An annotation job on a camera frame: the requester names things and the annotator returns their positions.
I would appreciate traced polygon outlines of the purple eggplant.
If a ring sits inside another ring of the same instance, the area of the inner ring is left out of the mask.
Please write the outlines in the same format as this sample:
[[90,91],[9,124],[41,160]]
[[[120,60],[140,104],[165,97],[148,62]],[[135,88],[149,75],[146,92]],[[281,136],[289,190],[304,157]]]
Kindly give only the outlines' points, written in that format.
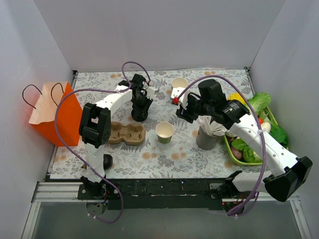
[[113,165],[113,158],[109,154],[104,154],[103,155],[103,168],[104,170],[108,170],[112,167]]

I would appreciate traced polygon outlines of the pink sweet potato toy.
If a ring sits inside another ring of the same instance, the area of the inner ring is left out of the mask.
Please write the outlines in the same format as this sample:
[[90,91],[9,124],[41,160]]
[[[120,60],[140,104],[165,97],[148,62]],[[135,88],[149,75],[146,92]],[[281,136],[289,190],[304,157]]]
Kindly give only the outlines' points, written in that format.
[[231,152],[232,152],[232,154],[234,155],[234,157],[237,160],[242,160],[243,159],[242,151],[240,151],[240,150],[236,149],[235,147],[231,146]]

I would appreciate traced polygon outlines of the stack of paper cups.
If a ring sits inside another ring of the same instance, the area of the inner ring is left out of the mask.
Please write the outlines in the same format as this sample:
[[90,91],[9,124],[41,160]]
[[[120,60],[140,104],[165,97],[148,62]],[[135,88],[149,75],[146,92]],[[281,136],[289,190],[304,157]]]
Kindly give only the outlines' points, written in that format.
[[171,82],[171,99],[178,97],[180,93],[188,86],[188,81],[185,78],[175,78]]

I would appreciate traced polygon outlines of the green paper cup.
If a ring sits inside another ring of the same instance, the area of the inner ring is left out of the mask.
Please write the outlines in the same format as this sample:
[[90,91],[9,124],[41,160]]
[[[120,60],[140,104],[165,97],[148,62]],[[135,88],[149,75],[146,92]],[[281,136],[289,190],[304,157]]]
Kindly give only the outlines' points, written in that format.
[[173,133],[174,127],[167,121],[162,121],[156,126],[156,134],[160,143],[170,143]]

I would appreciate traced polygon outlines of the floral tablecloth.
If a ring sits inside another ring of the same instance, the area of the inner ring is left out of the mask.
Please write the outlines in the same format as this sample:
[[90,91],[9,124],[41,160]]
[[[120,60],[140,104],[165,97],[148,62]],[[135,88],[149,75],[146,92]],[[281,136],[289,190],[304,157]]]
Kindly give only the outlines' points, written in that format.
[[[253,96],[248,75],[243,70],[192,69],[149,71],[151,86],[159,91],[154,96],[142,124],[146,129],[146,139],[141,145],[127,145],[124,142],[107,144],[105,154],[113,158],[112,167],[106,171],[108,179],[139,178],[224,178],[231,173],[260,172],[261,166],[236,165],[227,150],[224,139],[209,151],[202,150],[195,142],[199,124],[179,119],[175,115],[177,107],[170,103],[171,82],[184,78],[189,83],[205,75],[216,74],[227,78],[245,95]],[[124,80],[120,72],[80,72],[77,74],[74,90],[104,89],[114,90]],[[174,127],[170,143],[158,141],[156,126],[167,121]],[[83,162],[65,147],[59,147],[50,173],[51,180],[75,180],[84,172]]]

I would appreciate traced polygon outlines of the napa cabbage toy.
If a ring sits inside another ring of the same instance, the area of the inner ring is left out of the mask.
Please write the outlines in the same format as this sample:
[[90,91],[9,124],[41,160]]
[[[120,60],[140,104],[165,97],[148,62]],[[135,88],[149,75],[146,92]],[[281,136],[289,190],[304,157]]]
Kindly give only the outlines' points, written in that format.
[[248,102],[258,115],[270,104],[271,99],[271,95],[262,92],[256,93],[251,99],[248,100]]

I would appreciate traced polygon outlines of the aluminium frame rail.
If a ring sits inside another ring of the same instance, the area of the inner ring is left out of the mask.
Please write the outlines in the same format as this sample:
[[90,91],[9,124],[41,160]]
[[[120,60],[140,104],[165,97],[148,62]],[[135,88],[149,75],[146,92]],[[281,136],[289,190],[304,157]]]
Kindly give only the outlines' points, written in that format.
[[114,224],[88,215],[104,211],[96,201],[78,200],[78,182],[44,182],[36,186],[22,234],[24,239],[310,239],[298,196],[284,203],[261,194],[254,208],[238,218],[200,208],[126,209]]

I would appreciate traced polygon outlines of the brown cardboard cup carrier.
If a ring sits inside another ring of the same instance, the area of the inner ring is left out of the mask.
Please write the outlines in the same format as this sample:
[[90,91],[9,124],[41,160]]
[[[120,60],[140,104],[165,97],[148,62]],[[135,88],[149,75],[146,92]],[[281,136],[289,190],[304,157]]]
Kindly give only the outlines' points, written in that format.
[[120,122],[111,122],[111,135],[108,144],[125,142],[127,145],[141,145],[146,138],[145,127],[140,123],[124,125]]

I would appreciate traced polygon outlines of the white radish toy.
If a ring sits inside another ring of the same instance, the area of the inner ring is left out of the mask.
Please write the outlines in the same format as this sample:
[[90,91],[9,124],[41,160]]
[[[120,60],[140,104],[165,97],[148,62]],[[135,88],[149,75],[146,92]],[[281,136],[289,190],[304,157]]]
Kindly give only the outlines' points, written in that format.
[[262,130],[263,130],[264,132],[269,133],[270,130],[271,130],[271,124],[270,124],[269,122],[263,122],[263,123],[261,124],[261,128],[262,128]]

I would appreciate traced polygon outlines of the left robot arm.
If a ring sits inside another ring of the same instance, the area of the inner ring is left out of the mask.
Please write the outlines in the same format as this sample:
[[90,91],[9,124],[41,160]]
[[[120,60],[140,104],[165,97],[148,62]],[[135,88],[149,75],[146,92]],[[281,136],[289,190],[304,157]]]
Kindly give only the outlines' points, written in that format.
[[101,199],[107,193],[102,181],[105,179],[105,170],[113,161],[104,153],[104,147],[112,137],[119,139],[118,135],[111,133],[112,115],[123,104],[132,102],[132,118],[136,122],[144,122],[156,91],[142,75],[135,74],[132,80],[122,80],[102,100],[84,105],[79,134],[86,150],[86,171],[81,181],[93,198]]

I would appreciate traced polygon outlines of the green plastic basket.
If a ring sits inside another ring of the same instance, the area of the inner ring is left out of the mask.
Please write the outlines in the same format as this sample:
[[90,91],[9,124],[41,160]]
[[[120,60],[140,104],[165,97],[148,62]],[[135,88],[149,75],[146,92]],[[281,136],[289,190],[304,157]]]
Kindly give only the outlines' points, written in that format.
[[[274,115],[272,114],[269,107],[264,108],[259,113],[260,121],[263,120],[262,125],[268,122],[270,125],[269,134],[284,148],[289,149],[289,140],[284,129],[278,125]],[[238,165],[244,166],[257,166],[262,164],[262,159],[256,154],[252,153],[252,150],[244,148],[247,146],[244,141],[237,140],[238,137],[230,137],[227,135],[223,136],[227,151],[232,161]]]

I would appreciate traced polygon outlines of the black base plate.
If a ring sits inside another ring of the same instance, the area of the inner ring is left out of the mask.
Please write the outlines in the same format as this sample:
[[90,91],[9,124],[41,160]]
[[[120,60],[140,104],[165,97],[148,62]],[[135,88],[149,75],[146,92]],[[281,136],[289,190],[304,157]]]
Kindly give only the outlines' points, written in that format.
[[203,208],[229,210],[250,191],[225,187],[224,178],[112,179],[93,184],[82,180],[79,200],[103,201],[109,210]]

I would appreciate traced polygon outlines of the grey straw holder cup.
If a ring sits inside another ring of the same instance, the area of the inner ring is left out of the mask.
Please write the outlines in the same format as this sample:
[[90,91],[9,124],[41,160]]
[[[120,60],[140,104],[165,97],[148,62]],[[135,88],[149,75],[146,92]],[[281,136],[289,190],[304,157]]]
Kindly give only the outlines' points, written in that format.
[[216,147],[220,139],[220,136],[208,135],[203,127],[200,126],[196,137],[196,144],[203,150],[212,150]]

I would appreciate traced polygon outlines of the white wrapped straws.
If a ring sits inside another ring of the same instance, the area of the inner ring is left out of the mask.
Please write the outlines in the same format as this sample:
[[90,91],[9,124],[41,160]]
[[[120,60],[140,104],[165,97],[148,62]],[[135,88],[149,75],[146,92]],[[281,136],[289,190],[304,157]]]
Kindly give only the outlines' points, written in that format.
[[200,128],[209,136],[223,136],[227,131],[222,124],[217,123],[211,116],[199,116],[198,121]]

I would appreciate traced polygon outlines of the black plastic cup lid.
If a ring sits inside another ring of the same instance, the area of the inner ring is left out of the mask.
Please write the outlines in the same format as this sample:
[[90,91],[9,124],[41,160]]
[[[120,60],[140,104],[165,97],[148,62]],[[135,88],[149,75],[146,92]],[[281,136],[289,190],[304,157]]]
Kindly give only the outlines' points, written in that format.
[[137,109],[132,109],[131,116],[136,122],[144,122],[148,118],[147,111],[139,111]]

